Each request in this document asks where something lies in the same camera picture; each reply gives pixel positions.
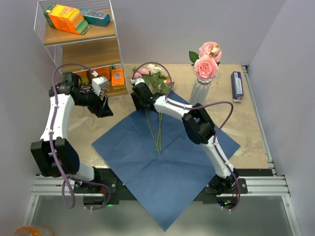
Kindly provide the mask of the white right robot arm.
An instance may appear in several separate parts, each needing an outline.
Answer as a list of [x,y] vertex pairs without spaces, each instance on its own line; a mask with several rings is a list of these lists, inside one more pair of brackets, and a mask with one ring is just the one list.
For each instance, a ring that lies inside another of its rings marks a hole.
[[188,138],[201,145],[212,162],[222,192],[231,193],[237,187],[238,174],[217,138],[220,130],[215,130],[215,124],[203,105],[186,105],[161,93],[153,94],[143,79],[133,81],[132,90],[131,96],[137,110],[147,109],[182,121]]

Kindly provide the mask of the pink white rose stem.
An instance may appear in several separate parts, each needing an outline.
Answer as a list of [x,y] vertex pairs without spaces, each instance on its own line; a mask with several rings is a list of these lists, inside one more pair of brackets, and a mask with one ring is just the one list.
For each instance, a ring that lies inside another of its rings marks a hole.
[[149,85],[151,85],[153,89],[153,94],[156,92],[162,93],[164,95],[167,94],[170,91],[171,85],[174,85],[174,83],[170,81],[169,73],[165,75],[165,70],[153,63],[149,63],[147,65],[147,70],[149,71]]

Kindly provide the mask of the blue wrapping paper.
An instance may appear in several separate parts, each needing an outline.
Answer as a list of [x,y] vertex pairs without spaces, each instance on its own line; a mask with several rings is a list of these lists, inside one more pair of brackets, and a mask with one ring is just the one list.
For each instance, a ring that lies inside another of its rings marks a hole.
[[[169,99],[187,104],[176,93]],[[148,111],[155,137],[158,114]],[[158,155],[145,111],[135,111],[93,142],[94,149],[156,223],[167,230],[215,176],[201,145],[187,136],[182,121],[162,114]]]

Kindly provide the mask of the beige ribbon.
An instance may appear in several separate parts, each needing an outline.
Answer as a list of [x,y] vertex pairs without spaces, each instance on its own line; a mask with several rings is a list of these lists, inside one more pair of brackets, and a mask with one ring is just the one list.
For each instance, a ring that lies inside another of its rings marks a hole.
[[98,129],[103,128],[103,125],[95,125],[95,118],[93,118],[92,116],[85,116],[78,120],[77,122],[75,122],[74,124],[70,125],[68,131],[72,131],[78,127],[81,127],[84,123],[87,124],[88,130],[90,132],[95,132]]

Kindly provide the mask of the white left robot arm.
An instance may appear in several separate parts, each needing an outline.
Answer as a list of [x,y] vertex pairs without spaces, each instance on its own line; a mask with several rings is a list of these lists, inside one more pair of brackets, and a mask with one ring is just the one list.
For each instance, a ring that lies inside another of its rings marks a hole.
[[78,153],[68,141],[68,128],[74,106],[87,107],[98,118],[113,115],[107,95],[100,97],[109,81],[104,76],[96,77],[85,86],[75,73],[67,72],[62,77],[63,81],[49,90],[47,124],[40,140],[31,144],[31,153],[43,176],[60,177],[63,170],[67,177],[85,180],[85,188],[96,193],[101,189],[102,181],[95,177],[93,167],[80,162]]

